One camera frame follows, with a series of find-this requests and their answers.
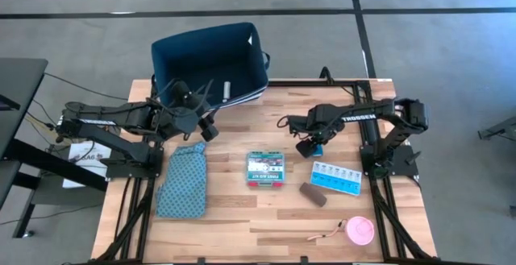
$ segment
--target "pink container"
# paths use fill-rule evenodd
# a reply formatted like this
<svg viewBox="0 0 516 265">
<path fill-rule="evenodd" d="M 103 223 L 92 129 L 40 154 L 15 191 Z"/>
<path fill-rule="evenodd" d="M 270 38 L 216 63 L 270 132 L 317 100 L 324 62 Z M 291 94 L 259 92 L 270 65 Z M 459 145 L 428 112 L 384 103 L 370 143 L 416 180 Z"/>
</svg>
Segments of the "pink container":
<svg viewBox="0 0 516 265">
<path fill-rule="evenodd" d="M 367 245 L 374 238 L 374 225 L 365 217 L 352 217 L 346 222 L 345 230 L 356 245 Z"/>
</svg>

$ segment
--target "concrete floor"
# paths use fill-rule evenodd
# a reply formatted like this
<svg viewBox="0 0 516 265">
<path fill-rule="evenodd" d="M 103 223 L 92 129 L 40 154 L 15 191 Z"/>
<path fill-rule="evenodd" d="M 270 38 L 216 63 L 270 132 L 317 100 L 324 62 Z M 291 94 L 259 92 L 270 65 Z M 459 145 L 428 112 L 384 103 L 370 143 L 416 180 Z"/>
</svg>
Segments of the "concrete floor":
<svg viewBox="0 0 516 265">
<path fill-rule="evenodd" d="M 361 0 L 363 8 L 516 6 L 516 0 Z M 0 13 L 217 10 L 351 7 L 351 0 L 0 0 Z M 273 56 L 270 77 L 316 77 L 327 65 L 334 77 L 364 77 L 352 15 L 173 19 L 0 20 L 0 56 L 49 60 L 47 72 L 103 93 L 125 96 L 135 78 L 152 75 L 150 44 L 201 27 L 253 22 Z M 511 41 L 516 14 L 365 16 L 378 77 L 393 78 L 400 97 L 431 108 L 431 128 L 410 141 L 418 159 L 423 197 L 439 256 L 446 260 L 513 264 L 516 220 L 514 144 L 480 141 L 476 131 L 516 115 Z M 45 79 L 36 95 L 57 119 L 67 101 L 116 105 Z M 43 118 L 37 106 L 31 112 Z M 26 123 L 18 137 L 44 148 Z M 0 222 L 16 219 L 27 192 L 15 188 Z M 70 208 L 36 206 L 35 216 Z M 10 238 L 0 226 L 0 263 L 84 262 L 100 208 L 34 220 L 33 238 Z"/>
</svg>

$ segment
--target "wooden tabletop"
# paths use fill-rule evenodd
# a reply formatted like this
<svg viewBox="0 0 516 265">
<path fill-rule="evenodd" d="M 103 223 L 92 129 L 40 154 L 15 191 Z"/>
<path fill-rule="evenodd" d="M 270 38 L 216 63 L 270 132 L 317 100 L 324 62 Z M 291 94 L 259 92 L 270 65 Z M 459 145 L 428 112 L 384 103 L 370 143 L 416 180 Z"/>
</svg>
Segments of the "wooden tabletop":
<svg viewBox="0 0 516 265">
<path fill-rule="evenodd" d="M 371 80 L 371 87 L 375 99 L 395 96 L 391 80 Z M 135 80 L 129 99 L 144 101 L 150 90 L 150 80 Z M 341 219 L 363 216 L 377 224 L 367 178 L 362 180 L 358 197 L 320 188 L 327 197 L 322 208 L 298 191 L 303 182 L 310 182 L 315 159 L 299 155 L 295 149 L 299 140 L 289 134 L 288 128 L 277 128 L 277 120 L 287 114 L 306 115 L 309 108 L 321 103 L 351 105 L 353 98 L 338 87 L 269 87 L 256 101 L 220 110 L 215 117 L 220 134 L 206 147 L 206 214 L 196 220 L 159 218 L 155 216 L 156 200 L 153 200 L 144 262 L 196 262 L 197 257 L 206 257 L 207 262 L 297 262 L 303 255 L 311 262 L 381 261 L 377 234 L 367 246 L 352 244 L 344 232 L 331 238 L 306 241 L 309 236 L 331 232 Z M 379 127 L 384 136 L 392 128 L 382 121 Z M 138 140 L 134 135 L 124 134 L 124 137 Z M 166 163 L 175 148 L 201 140 L 201 136 L 195 134 L 188 142 L 176 137 L 164 145 L 164 170 L 156 188 L 164 182 Z M 316 160 L 362 171 L 361 144 L 358 124 L 348 123 L 324 147 L 324 156 Z M 285 154 L 287 174 L 282 188 L 246 185 L 246 154 L 256 150 Z M 391 181 L 400 221 L 423 250 L 435 255 L 419 188 L 404 176 L 392 177 Z M 103 253 L 113 241 L 125 183 L 124 179 L 109 183 L 92 258 Z M 130 195 L 127 194 L 121 227 L 127 216 Z M 385 222 L 391 255 L 396 256 L 392 229 L 386 219 Z M 133 231 L 130 257 L 135 255 L 138 232 L 139 223 Z"/>
</svg>

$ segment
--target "brown sponge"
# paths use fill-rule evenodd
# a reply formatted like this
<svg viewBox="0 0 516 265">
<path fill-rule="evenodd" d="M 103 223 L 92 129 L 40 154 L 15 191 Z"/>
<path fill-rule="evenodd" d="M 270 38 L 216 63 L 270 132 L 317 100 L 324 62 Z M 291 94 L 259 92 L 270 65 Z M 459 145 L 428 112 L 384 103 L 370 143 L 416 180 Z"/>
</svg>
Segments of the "brown sponge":
<svg viewBox="0 0 516 265">
<path fill-rule="evenodd" d="M 320 207 L 326 204 L 326 197 L 311 184 L 303 183 L 299 191 Z"/>
</svg>

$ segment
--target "white cylinder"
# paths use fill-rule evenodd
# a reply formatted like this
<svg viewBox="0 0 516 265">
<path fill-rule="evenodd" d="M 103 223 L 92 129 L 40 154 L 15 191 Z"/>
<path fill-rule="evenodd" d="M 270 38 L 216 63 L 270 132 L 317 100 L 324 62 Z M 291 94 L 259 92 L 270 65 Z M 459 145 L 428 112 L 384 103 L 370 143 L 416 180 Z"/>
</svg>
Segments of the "white cylinder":
<svg viewBox="0 0 516 265">
<path fill-rule="evenodd" d="M 231 82 L 225 81 L 224 82 L 224 97 L 223 99 L 227 101 L 230 97 L 230 91 L 231 91 Z"/>
</svg>

